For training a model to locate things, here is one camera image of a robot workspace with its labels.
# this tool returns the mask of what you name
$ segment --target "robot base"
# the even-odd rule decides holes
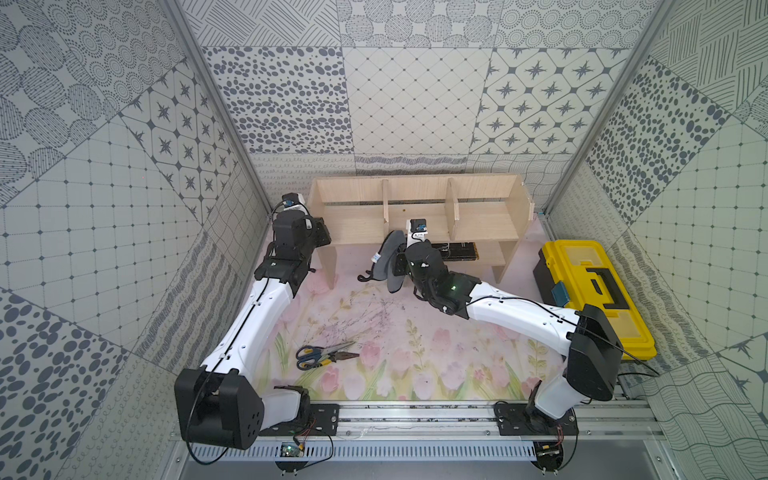
[[[496,414],[498,434],[501,436],[557,435],[557,425],[563,428],[563,435],[578,434],[578,424],[573,410],[568,410],[561,419],[551,420],[551,426],[547,425],[541,429],[541,424],[531,423],[531,418],[525,411],[527,407],[525,403],[500,402],[494,405],[493,412]]]

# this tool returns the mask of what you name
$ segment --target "scissors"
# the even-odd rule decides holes
[[[359,353],[341,352],[347,347],[354,345],[354,342],[344,342],[339,345],[322,346],[305,345],[296,352],[296,367],[299,370],[311,370],[320,366],[328,365],[338,360],[353,359],[360,356]]]

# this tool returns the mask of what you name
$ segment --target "metal mounting plate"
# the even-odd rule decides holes
[[[496,414],[496,425],[498,425],[498,434],[501,436],[521,436],[521,435],[557,435],[556,428],[551,428],[548,432],[536,432],[528,426],[525,421],[525,403],[496,403],[493,405],[493,412]],[[577,435],[578,426],[576,415],[573,410],[568,410],[563,418],[558,420],[563,427],[564,435]]]
[[[336,403],[313,403],[310,405],[310,422],[312,420],[315,421],[315,424],[310,430],[310,436],[335,435],[339,425],[339,405]],[[259,432],[259,437],[291,436],[301,433],[303,430],[304,428],[297,428],[293,423],[284,422],[262,430]]]

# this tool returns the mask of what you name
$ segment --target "toolbox handle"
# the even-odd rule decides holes
[[[587,268],[587,271],[596,273],[603,279],[605,286],[608,288],[608,293],[611,295],[611,299],[613,299],[614,302],[604,303],[603,307],[606,310],[629,310],[629,303],[627,303],[627,299],[624,298],[624,294],[621,292],[618,283],[616,283],[616,279],[614,278],[611,269]]]

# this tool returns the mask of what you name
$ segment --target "blue scissors handle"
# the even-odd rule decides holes
[[[296,351],[297,360],[319,359],[323,356],[323,349],[316,346],[305,345]]]
[[[296,367],[299,370],[311,370],[323,361],[323,349],[305,345],[296,352]]]

